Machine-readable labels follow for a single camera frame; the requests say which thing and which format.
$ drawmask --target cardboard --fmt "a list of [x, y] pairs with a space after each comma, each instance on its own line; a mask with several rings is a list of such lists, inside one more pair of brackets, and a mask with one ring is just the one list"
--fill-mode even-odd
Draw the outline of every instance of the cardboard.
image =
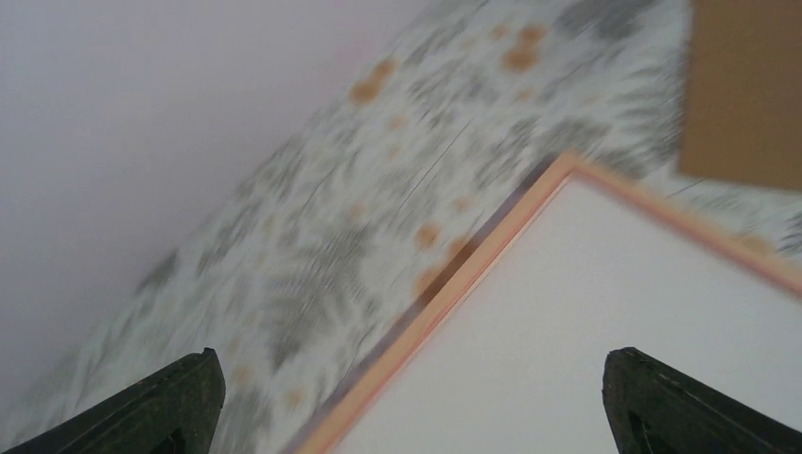
[[693, 3], [679, 170], [802, 190], [802, 4]]

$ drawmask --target leaf pattern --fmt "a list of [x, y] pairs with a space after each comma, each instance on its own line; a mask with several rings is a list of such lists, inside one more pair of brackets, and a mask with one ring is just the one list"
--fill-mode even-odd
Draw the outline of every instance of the leaf pattern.
[[[798, 196], [672, 173], [685, 2], [443, 8], [452, 10], [381, 54], [399, 63], [381, 96], [355, 106], [345, 90], [318, 111], [119, 314], [37, 380], [0, 422], [0, 450], [212, 347], [228, 378], [212, 452], [291, 452], [282, 448], [303, 418], [333, 405], [414, 313], [419, 278], [442, 266], [448, 245], [566, 149], [733, 233], [777, 238], [802, 262]], [[539, 62], [511, 74], [499, 62], [529, 24], [548, 31]], [[499, 25], [507, 35], [494, 39]], [[594, 94], [601, 102], [585, 103]], [[389, 131], [398, 115], [404, 126]], [[433, 224], [420, 247], [416, 234]]]

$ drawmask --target whiteboard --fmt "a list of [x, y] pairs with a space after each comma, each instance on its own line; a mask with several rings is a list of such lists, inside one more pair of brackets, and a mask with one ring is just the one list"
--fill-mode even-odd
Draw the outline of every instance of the whiteboard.
[[798, 293], [568, 177], [334, 452], [617, 452], [625, 346], [802, 430]]

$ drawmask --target wooden frame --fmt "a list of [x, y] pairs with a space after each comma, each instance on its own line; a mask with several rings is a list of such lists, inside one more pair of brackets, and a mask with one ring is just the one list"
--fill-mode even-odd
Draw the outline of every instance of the wooden frame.
[[722, 228], [689, 215], [671, 202], [567, 153], [554, 161], [542, 175], [537, 176], [536, 182], [475, 250], [466, 248], [471, 250], [468, 252], [469, 256], [463, 259], [463, 263], [455, 260], [461, 263], [453, 276], [446, 277], [447, 280], [442, 283], [431, 301], [416, 312], [383, 354], [369, 364], [369, 369], [361, 375], [353, 388], [334, 404], [310, 435], [300, 441], [298, 448], [290, 452], [312, 454], [330, 451], [379, 397], [391, 379], [414, 358], [432, 332], [481, 281], [501, 254], [538, 217], [560, 188], [572, 179], [582, 179], [601, 187], [620, 201], [695, 240], [700, 246], [724, 256], [775, 286], [802, 297], [802, 272], [781, 257], [757, 251]]

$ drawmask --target white wall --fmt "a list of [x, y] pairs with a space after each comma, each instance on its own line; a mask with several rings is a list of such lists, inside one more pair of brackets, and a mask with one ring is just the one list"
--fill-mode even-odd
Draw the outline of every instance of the white wall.
[[430, 0], [0, 5], [0, 409]]

